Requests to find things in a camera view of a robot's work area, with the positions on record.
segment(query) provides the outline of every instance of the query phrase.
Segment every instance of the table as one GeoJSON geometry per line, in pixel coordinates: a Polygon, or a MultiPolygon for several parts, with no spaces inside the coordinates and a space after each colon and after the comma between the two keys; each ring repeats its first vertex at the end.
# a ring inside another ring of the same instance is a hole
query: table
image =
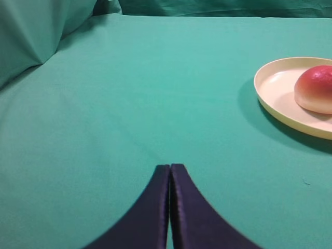
{"type": "Polygon", "coordinates": [[[329,248],[332,143],[272,118],[253,77],[279,58],[331,58],[331,25],[91,18],[0,93],[0,247],[83,247],[157,164],[184,163],[216,211],[262,247],[329,248]]]}

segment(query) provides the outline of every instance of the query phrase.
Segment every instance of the plate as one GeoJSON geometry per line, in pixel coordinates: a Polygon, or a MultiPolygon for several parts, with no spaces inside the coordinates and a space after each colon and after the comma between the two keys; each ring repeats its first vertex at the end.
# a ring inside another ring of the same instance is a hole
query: plate
{"type": "Polygon", "coordinates": [[[277,120],[309,135],[332,140],[332,115],[301,108],[294,100],[294,85],[302,73],[319,65],[332,66],[332,60],[292,57],[261,67],[254,79],[261,105],[277,120]]]}

